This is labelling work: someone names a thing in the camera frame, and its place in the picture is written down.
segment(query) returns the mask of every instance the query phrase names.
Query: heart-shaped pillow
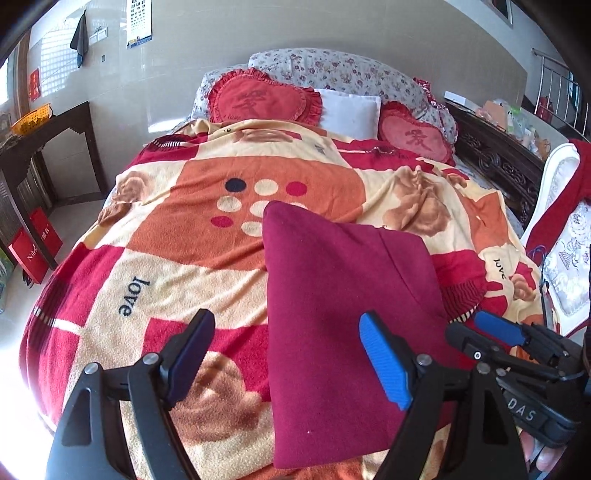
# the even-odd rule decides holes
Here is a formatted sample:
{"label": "heart-shaped pillow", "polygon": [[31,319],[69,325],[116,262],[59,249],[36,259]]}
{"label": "heart-shaped pillow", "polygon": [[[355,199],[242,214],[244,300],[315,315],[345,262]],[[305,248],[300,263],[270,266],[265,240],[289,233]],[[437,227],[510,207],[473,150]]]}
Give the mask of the heart-shaped pillow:
{"label": "heart-shaped pillow", "polygon": [[455,165],[452,149],[439,129],[414,119],[411,112],[398,102],[382,106],[378,138],[421,157]]}
{"label": "heart-shaped pillow", "polygon": [[272,119],[317,125],[322,114],[319,93],[276,82],[255,68],[224,74],[208,98],[210,120],[215,123]]}

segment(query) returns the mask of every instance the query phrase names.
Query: wooden table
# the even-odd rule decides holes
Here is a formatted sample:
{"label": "wooden table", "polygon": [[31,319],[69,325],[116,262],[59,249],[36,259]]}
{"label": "wooden table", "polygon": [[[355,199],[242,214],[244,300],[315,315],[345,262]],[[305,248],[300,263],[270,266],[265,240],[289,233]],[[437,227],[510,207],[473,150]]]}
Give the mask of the wooden table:
{"label": "wooden table", "polygon": [[[68,197],[66,199],[57,198],[45,162],[42,157],[40,161],[37,158],[36,165],[43,178],[43,182],[46,184],[48,194],[50,197],[53,197],[52,201],[57,202],[57,205],[60,206],[107,198],[109,188],[105,179],[105,172],[100,162],[99,151],[96,147],[95,131],[92,128],[90,104],[88,102],[81,103],[67,112],[52,116],[51,119],[34,132],[21,137],[13,146],[0,152],[0,194],[10,198],[12,208],[14,208],[22,227],[52,270],[57,268],[56,259],[49,253],[41,237],[33,227],[29,214],[18,194],[17,187],[27,176],[31,157],[34,157],[38,151],[42,150],[49,140],[67,129],[71,129],[77,134],[84,133],[90,162],[99,186],[99,192]],[[1,245],[1,247],[16,264],[15,258],[12,257],[6,246]]]}
{"label": "wooden table", "polygon": [[526,228],[540,194],[544,162],[471,110],[446,105],[458,124],[457,155],[506,193],[507,206]]}

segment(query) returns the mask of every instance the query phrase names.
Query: black towel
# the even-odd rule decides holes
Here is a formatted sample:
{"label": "black towel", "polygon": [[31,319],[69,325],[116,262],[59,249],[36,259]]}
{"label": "black towel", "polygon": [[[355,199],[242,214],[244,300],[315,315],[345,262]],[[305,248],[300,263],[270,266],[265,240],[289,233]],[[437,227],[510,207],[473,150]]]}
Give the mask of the black towel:
{"label": "black towel", "polygon": [[70,48],[78,52],[78,68],[82,65],[84,55],[88,52],[88,32],[86,31],[86,10],[80,17],[74,38],[70,42]]}

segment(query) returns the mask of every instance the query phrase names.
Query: white wall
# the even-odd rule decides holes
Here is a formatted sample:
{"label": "white wall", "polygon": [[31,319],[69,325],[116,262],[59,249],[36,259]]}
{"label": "white wall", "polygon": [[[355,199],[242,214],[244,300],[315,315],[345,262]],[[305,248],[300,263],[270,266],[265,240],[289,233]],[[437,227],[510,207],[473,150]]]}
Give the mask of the white wall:
{"label": "white wall", "polygon": [[515,4],[512,5],[513,27],[510,27],[482,0],[446,0],[446,2],[484,28],[520,63],[528,73],[525,95],[535,104],[540,87],[541,59],[535,56],[531,49],[537,48],[550,57],[562,61],[562,57],[542,29]]}

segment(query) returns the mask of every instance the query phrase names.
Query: hand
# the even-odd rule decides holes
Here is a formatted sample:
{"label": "hand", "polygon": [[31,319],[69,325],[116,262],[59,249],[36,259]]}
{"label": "hand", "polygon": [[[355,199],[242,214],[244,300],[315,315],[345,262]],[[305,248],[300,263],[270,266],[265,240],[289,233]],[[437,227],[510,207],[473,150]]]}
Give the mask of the hand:
{"label": "hand", "polygon": [[[523,454],[525,456],[525,461],[527,464],[530,464],[532,460],[532,454],[534,453],[534,438],[527,433],[525,430],[521,432],[519,435],[519,439],[521,440],[521,446],[523,447]],[[535,466],[541,472],[550,472],[562,457],[562,454],[566,450],[566,447],[561,448],[549,448],[544,447],[538,456],[538,459],[535,463]]]}

